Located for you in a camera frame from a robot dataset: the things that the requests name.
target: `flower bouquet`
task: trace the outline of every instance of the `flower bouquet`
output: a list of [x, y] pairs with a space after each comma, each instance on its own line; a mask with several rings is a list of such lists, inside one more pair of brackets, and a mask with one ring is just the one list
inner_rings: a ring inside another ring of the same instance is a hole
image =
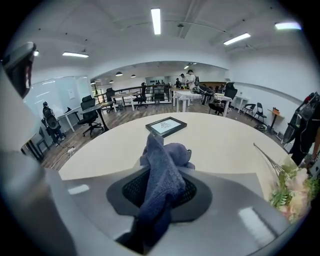
[[307, 169], [299, 168], [291, 159], [291, 155], [284, 159], [282, 165], [278, 165], [259, 147], [257, 148], [270, 161], [278, 177], [270, 203], [293, 223], [305, 214], [310, 202], [317, 196], [320, 190], [319, 180], [309, 177]]

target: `white wall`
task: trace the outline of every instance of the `white wall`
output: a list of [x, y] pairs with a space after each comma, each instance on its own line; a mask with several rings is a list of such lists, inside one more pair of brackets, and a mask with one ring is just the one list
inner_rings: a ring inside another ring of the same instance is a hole
[[116, 90], [131, 88], [131, 87], [138, 87], [138, 86], [141, 86], [141, 83], [145, 83], [145, 82], [146, 82], [146, 79], [144, 77], [130, 78], [128, 80], [123, 80], [123, 81], [115, 81], [112, 84], [112, 89], [116, 91]]
[[276, 132], [286, 131], [295, 110], [308, 94], [320, 92], [318, 66], [302, 48], [268, 48], [233, 54], [229, 75], [238, 89], [237, 95], [242, 92], [250, 98], [249, 103], [262, 104], [266, 125], [271, 125], [274, 118], [268, 109], [279, 109], [284, 118], [275, 121]]

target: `black mesh cup holder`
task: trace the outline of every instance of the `black mesh cup holder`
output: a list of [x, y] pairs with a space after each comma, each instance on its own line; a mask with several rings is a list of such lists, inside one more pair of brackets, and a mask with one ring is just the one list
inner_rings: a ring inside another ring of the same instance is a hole
[[[172, 223], [196, 220], [205, 213], [212, 201], [211, 190], [206, 184], [184, 172], [180, 173], [186, 188], [172, 205]], [[145, 200], [149, 174], [149, 169], [142, 169], [116, 181], [108, 188], [106, 197], [118, 214], [138, 217]]]

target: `blue cloth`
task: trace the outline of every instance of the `blue cloth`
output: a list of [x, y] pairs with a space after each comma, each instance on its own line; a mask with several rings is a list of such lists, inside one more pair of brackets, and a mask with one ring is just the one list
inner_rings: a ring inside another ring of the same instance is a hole
[[149, 245], [157, 242], [168, 229], [172, 203], [186, 189], [176, 165], [186, 165], [191, 153], [181, 144], [172, 144], [166, 147], [162, 137], [150, 133], [140, 158], [141, 165], [150, 166], [144, 203], [138, 215], [142, 237]]

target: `railing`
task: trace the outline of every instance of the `railing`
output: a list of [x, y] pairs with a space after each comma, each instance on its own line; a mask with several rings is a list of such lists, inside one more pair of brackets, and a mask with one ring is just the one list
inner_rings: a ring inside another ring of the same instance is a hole
[[[171, 103], [169, 97], [169, 84], [159, 84], [159, 85], [147, 85], [145, 89], [145, 97], [146, 97], [146, 104], [154, 104], [159, 101], [160, 104], [168, 104]], [[125, 106], [131, 105], [131, 97], [130, 96], [121, 96], [122, 94], [137, 92], [138, 94], [142, 93], [142, 86], [125, 88], [120, 90], [115, 90], [115, 96], [119, 95], [119, 97], [115, 98], [117, 103], [123, 103]], [[99, 94], [94, 96], [95, 104], [107, 102], [107, 95], [106, 93]]]

